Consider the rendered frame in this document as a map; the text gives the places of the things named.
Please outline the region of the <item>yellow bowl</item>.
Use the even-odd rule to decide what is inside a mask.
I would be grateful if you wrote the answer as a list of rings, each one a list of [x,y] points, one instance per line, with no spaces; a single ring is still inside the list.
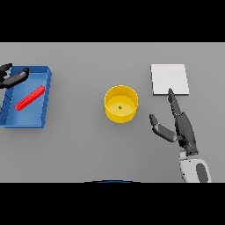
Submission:
[[[114,123],[127,123],[134,118],[139,98],[134,89],[126,85],[113,86],[104,97],[105,114]]]

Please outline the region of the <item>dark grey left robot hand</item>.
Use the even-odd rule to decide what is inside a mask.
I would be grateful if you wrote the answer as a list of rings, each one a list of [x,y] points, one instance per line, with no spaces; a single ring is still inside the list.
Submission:
[[[11,63],[7,63],[0,66],[0,89],[11,88],[22,82],[24,82],[29,77],[29,68],[24,68],[21,72],[17,73],[15,76],[7,76],[7,71],[12,67]]]

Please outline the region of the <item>red beaker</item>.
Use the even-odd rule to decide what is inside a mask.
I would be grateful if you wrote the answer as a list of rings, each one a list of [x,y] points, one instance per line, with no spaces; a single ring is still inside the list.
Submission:
[[[46,88],[41,85],[39,88],[31,92],[29,95],[24,97],[22,100],[20,100],[18,103],[14,105],[15,109],[18,111],[22,111],[25,107],[30,105],[34,100],[39,98],[42,94],[45,93]]]

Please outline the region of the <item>pale square measuring scale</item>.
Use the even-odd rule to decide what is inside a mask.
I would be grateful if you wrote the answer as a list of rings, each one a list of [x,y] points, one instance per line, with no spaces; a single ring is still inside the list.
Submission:
[[[190,94],[184,64],[151,64],[150,72],[154,95],[167,95],[169,88],[175,95]]]

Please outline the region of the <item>blue plastic tray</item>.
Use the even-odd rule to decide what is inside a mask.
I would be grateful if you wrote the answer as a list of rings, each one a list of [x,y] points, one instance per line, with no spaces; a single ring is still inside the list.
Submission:
[[[0,127],[43,128],[51,86],[48,66],[28,66],[28,78],[4,91],[0,109]]]

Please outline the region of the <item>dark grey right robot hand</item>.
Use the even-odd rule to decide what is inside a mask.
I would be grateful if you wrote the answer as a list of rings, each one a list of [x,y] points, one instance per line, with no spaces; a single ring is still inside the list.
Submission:
[[[172,88],[169,88],[168,90],[168,101],[171,105],[171,112],[175,120],[176,131],[173,132],[169,128],[163,126],[158,122],[154,114],[150,114],[149,122],[153,132],[168,142],[178,142],[179,147],[185,150],[187,156],[198,155],[199,151],[197,150],[197,142],[191,121],[185,112],[180,110]]]

